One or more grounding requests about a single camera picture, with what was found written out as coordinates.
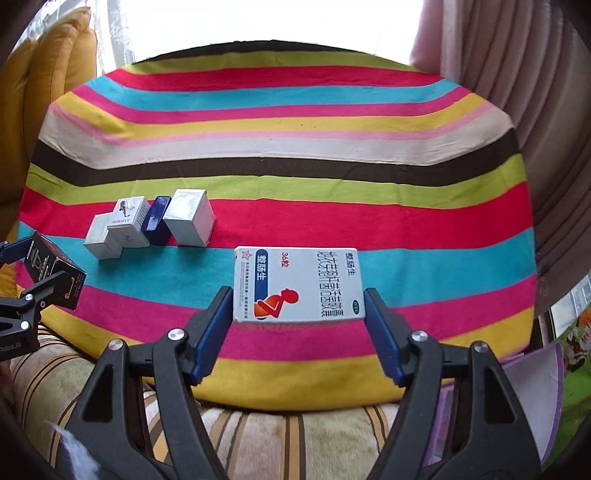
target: blue stripe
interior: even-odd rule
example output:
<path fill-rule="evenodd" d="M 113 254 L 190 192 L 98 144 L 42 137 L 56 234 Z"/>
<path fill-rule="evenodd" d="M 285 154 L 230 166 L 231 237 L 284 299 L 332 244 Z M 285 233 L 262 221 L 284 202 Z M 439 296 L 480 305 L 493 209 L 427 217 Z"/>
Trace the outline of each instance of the blue stripe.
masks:
<path fill-rule="evenodd" d="M 146 92 L 122 86 L 105 76 L 95 78 L 87 85 L 119 105 L 159 112 L 286 105 L 421 103 L 435 100 L 457 88 L 457 84 L 449 80 L 439 80 L 419 87 L 318 86 Z"/>
<path fill-rule="evenodd" d="M 21 223 L 19 237 L 32 232 Z M 204 309 L 220 286 L 233 285 L 229 248 L 126 248 L 120 259 L 99 262 L 82 239 L 48 238 L 87 272 L 86 284 L 113 293 Z M 364 287 L 377 288 L 390 307 L 499 290 L 536 272 L 531 228 L 491 247 L 360 251 L 359 262 Z"/>

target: blue box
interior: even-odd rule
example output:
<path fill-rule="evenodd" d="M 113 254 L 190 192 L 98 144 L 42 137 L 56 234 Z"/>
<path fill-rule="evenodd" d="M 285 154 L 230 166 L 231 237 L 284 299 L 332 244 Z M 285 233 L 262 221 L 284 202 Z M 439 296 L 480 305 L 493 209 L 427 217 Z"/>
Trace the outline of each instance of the blue box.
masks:
<path fill-rule="evenodd" d="M 151 245 L 166 245 L 170 239 L 170 230 L 162 217 L 171 199 L 166 195 L 156 197 L 142 224 L 142 232 Z"/>

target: lime green stripe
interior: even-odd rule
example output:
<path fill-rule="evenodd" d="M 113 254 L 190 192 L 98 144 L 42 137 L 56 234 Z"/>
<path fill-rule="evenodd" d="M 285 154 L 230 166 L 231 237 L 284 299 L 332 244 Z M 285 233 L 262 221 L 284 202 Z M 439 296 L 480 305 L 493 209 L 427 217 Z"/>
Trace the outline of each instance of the lime green stripe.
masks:
<path fill-rule="evenodd" d="M 525 181 L 521 155 L 474 179 L 443 187 L 418 187 L 367 181 L 302 179 L 273 176 L 221 176 L 123 181 L 77 187 L 31 165 L 27 186 L 62 205 L 114 202 L 122 196 L 143 195 L 153 199 L 172 195 L 175 189 L 207 189 L 211 199 L 300 200 L 311 202 L 399 204 L 455 209 L 492 200 Z"/>
<path fill-rule="evenodd" d="M 350 65 L 355 67 L 377 67 L 390 70 L 420 70 L 396 61 L 383 59 L 367 53 L 345 51 L 254 51 L 249 53 L 226 53 L 224 55 L 208 55 L 188 57 L 185 59 L 168 59 L 145 61 L 127 65 L 125 70 L 136 74 L 175 73 L 175 72 L 206 72 L 229 68 L 257 67 L 313 67 L 322 65 Z"/>

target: white box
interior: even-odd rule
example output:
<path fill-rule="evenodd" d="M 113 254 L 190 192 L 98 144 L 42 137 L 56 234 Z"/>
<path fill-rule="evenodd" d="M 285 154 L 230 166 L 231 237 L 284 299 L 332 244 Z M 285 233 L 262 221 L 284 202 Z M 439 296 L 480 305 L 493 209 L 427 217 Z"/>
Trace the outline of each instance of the white box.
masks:
<path fill-rule="evenodd" d="M 178 189 L 164 221 L 179 245 L 206 247 L 216 221 L 206 190 Z"/>
<path fill-rule="evenodd" d="M 365 318 L 354 248 L 237 247 L 234 320 L 294 327 Z"/>
<path fill-rule="evenodd" d="M 84 240 L 84 246 L 99 260 L 119 258 L 123 250 L 121 244 L 113 236 L 113 232 L 107 230 L 110 219 L 110 213 L 95 215 Z"/>
<path fill-rule="evenodd" d="M 109 232 L 125 248 L 149 247 L 150 242 L 142 233 L 142 223 L 150 204 L 145 197 L 129 197 L 117 200 L 107 224 Z"/>

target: pink curtain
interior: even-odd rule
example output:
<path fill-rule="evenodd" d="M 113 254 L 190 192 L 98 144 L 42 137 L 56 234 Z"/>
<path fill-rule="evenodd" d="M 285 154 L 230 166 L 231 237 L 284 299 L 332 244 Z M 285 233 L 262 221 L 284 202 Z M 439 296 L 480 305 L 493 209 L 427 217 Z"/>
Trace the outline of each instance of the pink curtain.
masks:
<path fill-rule="evenodd" d="M 511 116 L 534 208 L 542 313 L 591 269 L 591 54 L 550 0 L 425 0 L 411 63 Z"/>

